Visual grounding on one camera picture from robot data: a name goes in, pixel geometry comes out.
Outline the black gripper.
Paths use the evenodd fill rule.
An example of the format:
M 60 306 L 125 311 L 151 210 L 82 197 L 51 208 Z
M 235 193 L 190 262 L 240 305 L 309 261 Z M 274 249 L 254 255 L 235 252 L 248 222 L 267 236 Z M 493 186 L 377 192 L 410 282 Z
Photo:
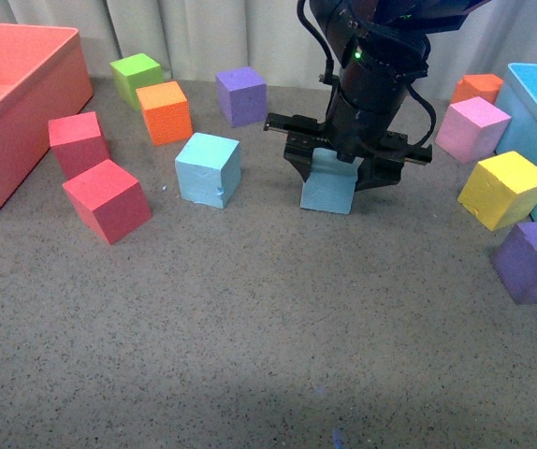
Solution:
M 304 182 L 312 172 L 313 148 L 336 151 L 325 136 L 324 128 L 323 123 L 302 115 L 289 117 L 269 113 L 264 123 L 265 131 L 277 131 L 287 135 L 283 157 Z M 422 147 L 419 144 L 410 144 L 406 135 L 393 131 L 386 131 L 376 144 L 352 143 L 350 151 L 339 152 L 364 158 L 357 169 L 356 192 L 397 185 L 402 171 L 402 161 L 399 159 L 421 165 L 432 161 L 431 145 Z

